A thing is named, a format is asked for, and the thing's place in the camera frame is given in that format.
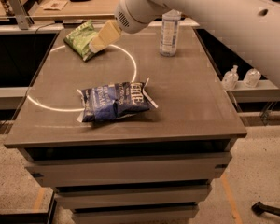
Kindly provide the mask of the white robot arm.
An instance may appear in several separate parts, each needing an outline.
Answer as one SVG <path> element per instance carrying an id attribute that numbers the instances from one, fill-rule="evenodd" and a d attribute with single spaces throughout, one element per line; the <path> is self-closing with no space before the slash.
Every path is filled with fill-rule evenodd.
<path id="1" fill-rule="evenodd" d="M 271 0 L 119 0 L 114 17 L 134 34 L 177 10 L 280 89 L 280 4 Z"/>

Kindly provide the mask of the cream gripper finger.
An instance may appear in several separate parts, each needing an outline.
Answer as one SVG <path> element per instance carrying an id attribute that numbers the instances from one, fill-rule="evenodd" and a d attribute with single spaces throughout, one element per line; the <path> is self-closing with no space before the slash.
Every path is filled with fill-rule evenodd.
<path id="1" fill-rule="evenodd" d="M 107 21 L 102 29 L 91 39 L 89 48 L 91 52 L 97 53 L 113 44 L 121 37 L 121 29 L 116 21 Z"/>

